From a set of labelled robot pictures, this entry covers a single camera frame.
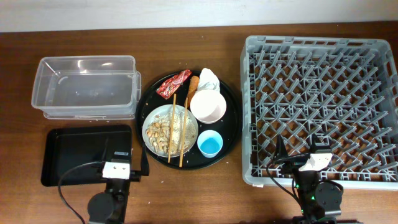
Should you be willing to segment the white tissue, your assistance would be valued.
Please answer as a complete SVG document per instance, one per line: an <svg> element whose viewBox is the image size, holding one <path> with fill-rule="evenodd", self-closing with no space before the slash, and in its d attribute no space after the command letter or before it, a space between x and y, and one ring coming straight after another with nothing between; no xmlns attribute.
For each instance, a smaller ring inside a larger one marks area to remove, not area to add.
<svg viewBox="0 0 398 224"><path fill-rule="evenodd" d="M220 92L220 80L209 68L202 69L199 79L197 91L214 90Z"/></svg>

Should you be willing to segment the light blue cup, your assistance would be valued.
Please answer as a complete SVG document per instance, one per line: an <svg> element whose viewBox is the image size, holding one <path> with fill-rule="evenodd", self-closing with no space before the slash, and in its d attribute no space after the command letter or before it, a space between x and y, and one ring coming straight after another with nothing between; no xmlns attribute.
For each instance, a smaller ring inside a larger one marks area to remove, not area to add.
<svg viewBox="0 0 398 224"><path fill-rule="evenodd" d="M214 130L206 130L197 138L197 146L206 158L215 157L223 147L223 138Z"/></svg>

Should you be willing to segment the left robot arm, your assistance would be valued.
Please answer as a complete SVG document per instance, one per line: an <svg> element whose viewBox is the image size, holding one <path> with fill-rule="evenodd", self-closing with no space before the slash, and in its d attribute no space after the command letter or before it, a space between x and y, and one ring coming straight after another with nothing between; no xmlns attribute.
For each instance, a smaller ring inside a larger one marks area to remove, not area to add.
<svg viewBox="0 0 398 224"><path fill-rule="evenodd" d="M88 202L89 223L124 223L131 182L149 175L146 153L141 152L139 170L131 169L132 153L132 148L110 147L106 139L98 171L106 188Z"/></svg>

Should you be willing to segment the red snack wrapper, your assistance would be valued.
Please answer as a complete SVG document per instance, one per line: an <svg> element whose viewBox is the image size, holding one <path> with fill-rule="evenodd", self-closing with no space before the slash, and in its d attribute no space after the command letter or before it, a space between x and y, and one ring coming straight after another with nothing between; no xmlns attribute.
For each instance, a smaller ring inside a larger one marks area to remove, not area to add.
<svg viewBox="0 0 398 224"><path fill-rule="evenodd" d="M181 71L179 74L164 81L161 86L156 89L156 93L168 100L191 74L191 70Z"/></svg>

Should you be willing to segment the brown sausage piece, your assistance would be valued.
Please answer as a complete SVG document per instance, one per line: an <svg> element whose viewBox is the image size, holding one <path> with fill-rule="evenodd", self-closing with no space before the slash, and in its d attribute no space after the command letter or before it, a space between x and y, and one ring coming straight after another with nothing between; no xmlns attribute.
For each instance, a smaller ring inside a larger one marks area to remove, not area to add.
<svg viewBox="0 0 398 224"><path fill-rule="evenodd" d="M188 87L188 93L187 93L187 106L190 106L190 102L196 93L196 90L198 88L198 84L200 82L200 78L198 76L192 76L190 79L190 84Z"/></svg>

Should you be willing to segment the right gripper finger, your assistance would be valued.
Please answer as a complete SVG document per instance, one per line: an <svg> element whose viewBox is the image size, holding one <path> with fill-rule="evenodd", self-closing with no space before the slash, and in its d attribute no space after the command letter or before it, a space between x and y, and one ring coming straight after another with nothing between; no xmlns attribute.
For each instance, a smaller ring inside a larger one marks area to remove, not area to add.
<svg viewBox="0 0 398 224"><path fill-rule="evenodd" d="M312 138L312 146L313 147L329 147L330 145L325 143L325 142L321 142L321 140L318 138L318 136L316 134L312 134L311 135Z"/></svg>
<svg viewBox="0 0 398 224"><path fill-rule="evenodd" d="M274 162L283 161L284 159L288 158L287 150L285 148L284 140L282 136L279 134L277 136L277 142L275 145L275 152L273 156Z"/></svg>

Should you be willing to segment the grey plate with food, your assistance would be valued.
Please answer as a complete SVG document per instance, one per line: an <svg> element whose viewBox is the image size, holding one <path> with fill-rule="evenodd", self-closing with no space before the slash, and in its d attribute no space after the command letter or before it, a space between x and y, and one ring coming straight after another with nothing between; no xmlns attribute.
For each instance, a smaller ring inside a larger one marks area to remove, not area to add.
<svg viewBox="0 0 398 224"><path fill-rule="evenodd" d="M142 137L146 147L155 155L168 158L170 121L173 105L162 105L149 113L142 125ZM185 108L175 106L174 132L171 157L180 156L181 135ZM189 151L198 137L198 123L192 113L187 110L185 150Z"/></svg>

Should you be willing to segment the wooden chopstick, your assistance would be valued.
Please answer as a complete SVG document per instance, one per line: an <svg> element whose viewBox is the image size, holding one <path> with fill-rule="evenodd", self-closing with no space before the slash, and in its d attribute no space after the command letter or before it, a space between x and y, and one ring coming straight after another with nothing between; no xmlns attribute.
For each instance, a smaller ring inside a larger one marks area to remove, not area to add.
<svg viewBox="0 0 398 224"><path fill-rule="evenodd" d="M168 160L167 160L168 163L170 163L170 157L171 157L171 152L172 152L176 99L177 99L177 94L174 93L172 116L171 116L171 121L170 121L169 151L168 151Z"/></svg>
<svg viewBox="0 0 398 224"><path fill-rule="evenodd" d="M183 128L182 128L182 135L181 135L181 148L180 148L180 160L179 160L179 167L182 167L183 164L183 154L185 150L185 132L186 132L186 120L187 120L187 109L188 109L188 98L185 99L185 111L183 117Z"/></svg>

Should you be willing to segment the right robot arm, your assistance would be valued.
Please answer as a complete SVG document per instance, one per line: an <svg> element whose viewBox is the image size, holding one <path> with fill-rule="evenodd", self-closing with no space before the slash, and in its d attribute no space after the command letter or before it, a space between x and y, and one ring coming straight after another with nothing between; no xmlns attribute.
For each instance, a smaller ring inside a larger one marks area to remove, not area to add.
<svg viewBox="0 0 398 224"><path fill-rule="evenodd" d="M293 223L336 223L341 215L344 188L332 180L320 180L319 173L332 158L331 147L313 134L310 149L294 156L287 154L284 140L277 136L272 164L282 166L282 174L292 174L291 195L298 202L301 216L293 217Z"/></svg>

